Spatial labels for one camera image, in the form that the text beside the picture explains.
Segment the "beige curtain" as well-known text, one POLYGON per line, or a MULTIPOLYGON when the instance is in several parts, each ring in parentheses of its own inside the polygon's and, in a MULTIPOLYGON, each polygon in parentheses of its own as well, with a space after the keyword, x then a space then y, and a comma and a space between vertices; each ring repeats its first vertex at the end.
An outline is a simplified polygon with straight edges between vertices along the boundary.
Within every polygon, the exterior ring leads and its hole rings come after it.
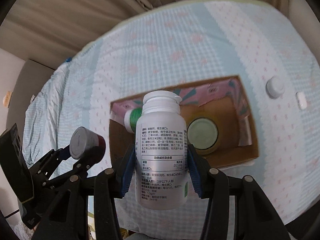
MULTIPOLYGON (((181 0, 1 0, 1 48, 56 68, 118 23, 181 0)), ((261 0, 288 13, 289 0, 261 0)))

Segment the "silver red cylindrical can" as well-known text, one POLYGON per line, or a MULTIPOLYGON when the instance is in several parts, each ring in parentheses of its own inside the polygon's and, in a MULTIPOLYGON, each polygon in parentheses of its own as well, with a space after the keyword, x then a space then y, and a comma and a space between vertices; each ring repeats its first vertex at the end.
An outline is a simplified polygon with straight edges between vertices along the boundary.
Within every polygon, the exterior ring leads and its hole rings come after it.
POLYGON ((72 134, 69 152, 73 159, 90 157, 94 164, 99 163, 106 150, 105 139, 93 131, 79 127, 72 134))

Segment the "grey headboard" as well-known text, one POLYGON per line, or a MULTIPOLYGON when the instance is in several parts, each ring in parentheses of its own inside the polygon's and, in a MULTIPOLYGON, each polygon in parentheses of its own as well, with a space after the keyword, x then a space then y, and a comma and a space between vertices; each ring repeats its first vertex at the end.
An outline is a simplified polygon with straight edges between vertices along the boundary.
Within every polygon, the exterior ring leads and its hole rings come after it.
POLYGON ((6 128, 17 124, 20 138, 23 137, 25 112, 31 97, 37 96, 55 70, 33 60, 27 60, 17 78, 7 115, 6 128))

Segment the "brown cardboard box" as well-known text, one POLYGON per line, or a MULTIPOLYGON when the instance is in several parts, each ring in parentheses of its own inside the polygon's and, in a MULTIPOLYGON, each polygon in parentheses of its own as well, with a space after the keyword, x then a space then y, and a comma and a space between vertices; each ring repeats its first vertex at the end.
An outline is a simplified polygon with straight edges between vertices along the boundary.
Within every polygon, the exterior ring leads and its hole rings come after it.
POLYGON ((229 167, 259 157, 255 123, 244 85, 238 76, 225 76, 153 89, 113 101, 109 124, 112 161, 122 157, 129 145, 133 144, 136 149, 136 133, 129 133, 124 126, 125 113, 142 108, 144 96, 158 90, 170 91, 181 97, 180 112, 187 128, 200 117, 216 123, 219 129, 218 148, 208 155, 197 153, 211 166, 229 167))

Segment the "green lidded jar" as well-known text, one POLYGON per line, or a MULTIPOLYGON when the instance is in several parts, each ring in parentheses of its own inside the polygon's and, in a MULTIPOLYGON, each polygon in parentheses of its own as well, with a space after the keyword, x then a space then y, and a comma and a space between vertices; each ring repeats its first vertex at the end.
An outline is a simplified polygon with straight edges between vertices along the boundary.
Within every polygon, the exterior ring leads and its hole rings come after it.
POLYGON ((219 146, 219 129, 213 120, 200 117, 188 125, 187 138, 198 154, 208 155, 219 146))

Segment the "blue pink patterned bedspread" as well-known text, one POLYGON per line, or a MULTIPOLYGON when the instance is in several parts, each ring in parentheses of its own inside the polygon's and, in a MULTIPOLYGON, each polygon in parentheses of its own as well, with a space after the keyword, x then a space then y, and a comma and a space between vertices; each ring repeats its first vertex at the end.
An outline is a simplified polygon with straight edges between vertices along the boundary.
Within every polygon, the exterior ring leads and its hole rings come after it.
POLYGON ((319 65, 291 22, 274 7, 245 0, 192 0, 131 18, 54 72, 25 114, 23 155, 34 165, 67 146, 84 126, 109 139, 110 103, 153 89, 237 75, 259 143, 251 175, 284 223, 319 196, 319 65), (284 94, 266 83, 279 77, 284 94), (308 107, 301 110, 297 92, 308 107))

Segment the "white green-label bottle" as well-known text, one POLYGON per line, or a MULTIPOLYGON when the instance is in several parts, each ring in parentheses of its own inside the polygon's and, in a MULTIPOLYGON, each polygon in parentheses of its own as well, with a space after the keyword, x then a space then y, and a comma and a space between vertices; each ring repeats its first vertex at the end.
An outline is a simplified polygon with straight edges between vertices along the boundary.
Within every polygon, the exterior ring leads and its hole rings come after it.
POLYGON ((124 126, 129 133, 136 132, 138 119, 142 116, 142 108, 130 109, 125 113, 124 126))

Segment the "large white supplement bottle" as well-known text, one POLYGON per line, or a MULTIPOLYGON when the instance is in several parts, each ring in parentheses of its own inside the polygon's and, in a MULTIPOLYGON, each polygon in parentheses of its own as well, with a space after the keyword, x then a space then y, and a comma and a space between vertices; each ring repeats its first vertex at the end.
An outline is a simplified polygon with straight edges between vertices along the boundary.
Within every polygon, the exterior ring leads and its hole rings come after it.
POLYGON ((181 97, 158 90, 143 98, 136 124, 136 201, 152 210, 171 210, 188 198, 187 127, 181 97))

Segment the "small clear round container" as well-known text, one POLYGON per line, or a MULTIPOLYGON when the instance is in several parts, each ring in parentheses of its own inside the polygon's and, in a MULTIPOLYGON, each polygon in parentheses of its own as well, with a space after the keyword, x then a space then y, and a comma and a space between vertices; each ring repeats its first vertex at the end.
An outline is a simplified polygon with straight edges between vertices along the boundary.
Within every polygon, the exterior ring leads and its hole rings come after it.
POLYGON ((277 99, 284 94, 285 85, 279 77, 273 76, 266 83, 266 92, 270 98, 277 99))

